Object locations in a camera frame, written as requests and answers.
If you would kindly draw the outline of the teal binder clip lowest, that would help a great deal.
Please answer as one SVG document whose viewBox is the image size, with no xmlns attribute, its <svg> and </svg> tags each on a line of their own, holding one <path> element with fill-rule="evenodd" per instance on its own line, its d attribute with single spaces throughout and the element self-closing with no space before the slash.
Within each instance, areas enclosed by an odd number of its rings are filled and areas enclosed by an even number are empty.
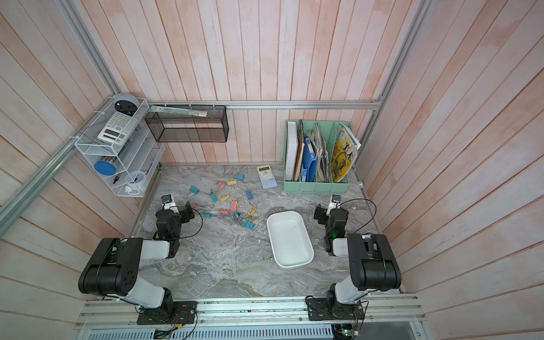
<svg viewBox="0 0 544 340">
<path fill-rule="evenodd" d="M 244 220 L 243 225 L 250 230 L 254 229 L 254 224 L 252 222 L 249 222 L 248 220 Z"/>
</svg>

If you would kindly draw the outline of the white storage tray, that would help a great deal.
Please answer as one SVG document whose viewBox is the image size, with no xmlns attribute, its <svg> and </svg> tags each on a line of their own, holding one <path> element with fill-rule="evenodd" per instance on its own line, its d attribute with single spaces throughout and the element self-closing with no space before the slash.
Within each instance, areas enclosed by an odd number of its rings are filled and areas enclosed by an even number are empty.
<svg viewBox="0 0 544 340">
<path fill-rule="evenodd" d="M 315 256 L 302 215 L 285 211 L 270 215 L 266 221 L 273 257 L 282 269 L 311 263 Z"/>
</svg>

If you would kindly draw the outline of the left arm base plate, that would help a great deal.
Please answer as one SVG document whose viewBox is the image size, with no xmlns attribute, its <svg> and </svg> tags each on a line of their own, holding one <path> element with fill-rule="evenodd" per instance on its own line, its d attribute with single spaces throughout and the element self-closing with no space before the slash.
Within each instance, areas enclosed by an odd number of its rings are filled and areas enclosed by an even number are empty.
<svg viewBox="0 0 544 340">
<path fill-rule="evenodd" d="M 139 312 L 137 325 L 159 325 L 159 324 L 193 324 L 197 312 L 196 301 L 173 302 L 166 307 L 156 309 L 142 309 Z"/>
</svg>

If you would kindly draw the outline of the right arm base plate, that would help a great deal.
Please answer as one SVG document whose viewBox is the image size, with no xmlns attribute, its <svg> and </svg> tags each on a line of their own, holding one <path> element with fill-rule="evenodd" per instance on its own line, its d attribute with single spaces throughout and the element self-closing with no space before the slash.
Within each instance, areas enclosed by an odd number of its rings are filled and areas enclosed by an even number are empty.
<svg viewBox="0 0 544 340">
<path fill-rule="evenodd" d="M 307 296 L 305 298 L 310 321 L 355 320 L 362 321 L 365 317 L 365 307 L 361 303 L 344 305 L 334 299 Z"/>
</svg>

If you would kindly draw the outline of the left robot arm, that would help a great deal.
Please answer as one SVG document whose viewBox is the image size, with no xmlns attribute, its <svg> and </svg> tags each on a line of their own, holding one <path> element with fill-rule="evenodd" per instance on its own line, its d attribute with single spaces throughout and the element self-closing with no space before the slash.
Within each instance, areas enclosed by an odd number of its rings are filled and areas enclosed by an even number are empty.
<svg viewBox="0 0 544 340">
<path fill-rule="evenodd" d="M 176 313 L 172 293 L 143 279 L 140 262 L 173 258 L 180 242 L 184 223 L 198 212 L 190 202 L 185 206 L 163 208 L 156 212 L 157 232 L 153 238 L 104 238 L 99 242 L 79 276 L 80 293 L 113 296 L 136 305 L 146 312 L 170 317 Z"/>
</svg>

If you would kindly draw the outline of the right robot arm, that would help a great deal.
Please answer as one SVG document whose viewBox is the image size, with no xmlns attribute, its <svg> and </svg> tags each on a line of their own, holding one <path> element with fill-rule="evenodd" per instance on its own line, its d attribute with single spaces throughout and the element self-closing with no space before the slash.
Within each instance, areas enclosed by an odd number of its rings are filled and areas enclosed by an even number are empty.
<svg viewBox="0 0 544 340">
<path fill-rule="evenodd" d="M 327 307 L 355 305 L 373 291 L 398 289 L 402 285 L 401 270 L 382 234 L 348 233 L 349 212 L 340 205 L 323 208 L 317 205 L 314 219 L 325 226 L 324 248 L 330 256 L 348 260 L 349 275 L 327 292 Z"/>
</svg>

